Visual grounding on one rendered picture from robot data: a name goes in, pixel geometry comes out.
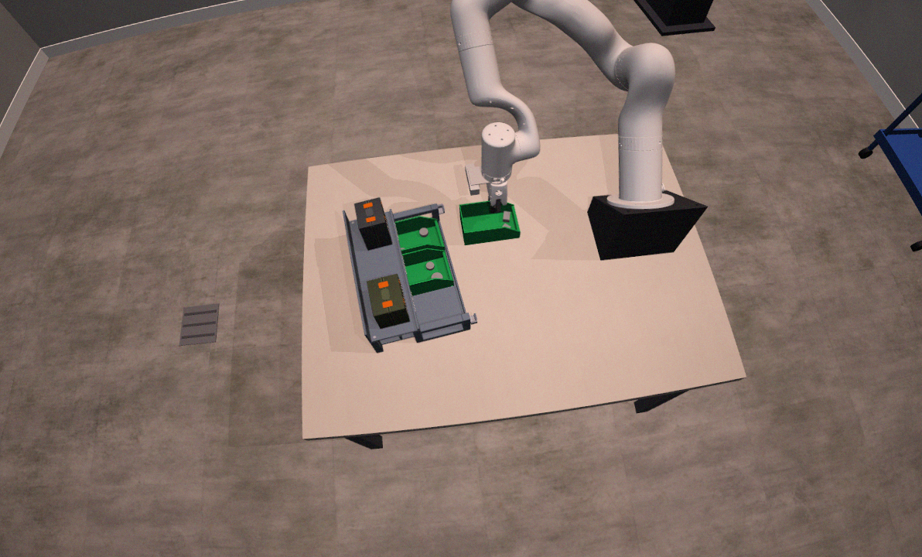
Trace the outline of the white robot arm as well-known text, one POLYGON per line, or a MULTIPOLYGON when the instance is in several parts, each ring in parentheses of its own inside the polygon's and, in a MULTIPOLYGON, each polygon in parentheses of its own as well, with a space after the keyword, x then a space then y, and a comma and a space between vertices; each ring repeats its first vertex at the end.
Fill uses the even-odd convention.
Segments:
POLYGON ((501 122, 483 128, 481 166, 465 165, 470 195, 480 194, 481 184, 504 183, 513 163, 540 152, 531 109, 501 86, 490 34, 490 17, 511 2, 562 29, 614 86, 628 91, 619 116, 619 193, 606 202, 628 209, 672 205, 674 197, 663 194, 662 183, 662 118, 674 86, 672 54, 660 43, 631 46, 588 0, 452 0, 452 27, 471 103, 504 109, 518 126, 518 132, 501 122))

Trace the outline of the green bin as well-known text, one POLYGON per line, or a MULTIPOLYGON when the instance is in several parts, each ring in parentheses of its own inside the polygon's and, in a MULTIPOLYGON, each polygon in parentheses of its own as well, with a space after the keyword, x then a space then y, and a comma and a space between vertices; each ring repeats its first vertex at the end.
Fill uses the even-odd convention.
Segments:
POLYGON ((409 289, 412 296, 452 286, 452 274, 445 251, 422 249, 402 254, 402 258, 404 259, 405 269, 407 269, 409 289), (426 263, 429 263, 429 261, 434 263, 434 269, 431 271, 426 268, 426 263), (432 278, 432 274, 436 272, 439 272, 443 278, 432 278))
POLYGON ((444 243, 439 229, 439 222, 430 217, 413 217, 396 221, 402 254, 422 249, 439 249, 444 251, 444 243), (421 237, 419 230, 427 228, 429 235, 421 237), (409 249, 408 249, 409 248, 409 249))
POLYGON ((490 212, 490 201, 459 204, 459 215, 464 244, 497 242, 514 239, 520 235, 520 224, 512 203, 507 203, 506 206, 501 204, 501 213, 490 212), (503 222, 504 211, 511 212, 510 222, 503 222), (513 229, 501 227, 504 224, 510 225, 513 229))

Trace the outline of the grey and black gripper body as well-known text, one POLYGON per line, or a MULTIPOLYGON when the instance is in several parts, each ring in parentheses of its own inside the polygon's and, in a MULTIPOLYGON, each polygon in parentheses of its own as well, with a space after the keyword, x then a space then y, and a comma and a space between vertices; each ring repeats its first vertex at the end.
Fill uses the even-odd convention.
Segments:
POLYGON ((496 200, 500 200, 504 206, 507 205, 507 181, 504 181, 504 183, 500 183, 500 181, 487 183, 487 188, 491 206, 496 204, 496 200))

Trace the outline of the grey metal shelf rack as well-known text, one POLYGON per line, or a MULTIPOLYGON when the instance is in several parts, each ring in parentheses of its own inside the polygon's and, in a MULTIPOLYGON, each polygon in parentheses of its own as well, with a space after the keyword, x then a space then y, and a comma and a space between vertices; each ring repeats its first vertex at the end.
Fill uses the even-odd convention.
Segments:
POLYGON ((384 212, 384 215, 389 224, 391 244, 367 251, 364 239, 360 234, 357 220, 349 221, 347 212, 342 210, 345 228, 347 229, 348 227, 347 242, 364 335, 377 353, 384 352, 382 346, 384 344, 390 344, 412 337, 416 339, 416 344, 418 344, 427 340, 446 337, 454 333, 470 330, 470 324, 476 323, 476 313, 474 313, 474 315, 466 313, 456 274, 449 256, 446 236, 444 236, 441 228, 439 215, 445 212, 446 208, 442 203, 439 205, 434 203, 432 205, 421 206, 398 213, 392 213, 390 209, 389 212, 384 212), (437 219, 439 222, 439 229, 444 246, 446 246, 446 257, 454 285, 450 286, 450 288, 432 290, 431 292, 422 293, 422 295, 412 296, 411 290, 409 289, 407 269, 405 269, 404 259, 402 258, 400 240, 398 240, 395 221, 418 217, 427 213, 432 213, 432 218, 437 219), (379 279, 382 278, 382 276, 394 274, 398 274, 400 278, 402 292, 404 293, 405 302, 407 303, 409 322, 381 329, 377 325, 377 321, 372 313, 367 281, 373 281, 373 279, 379 279))

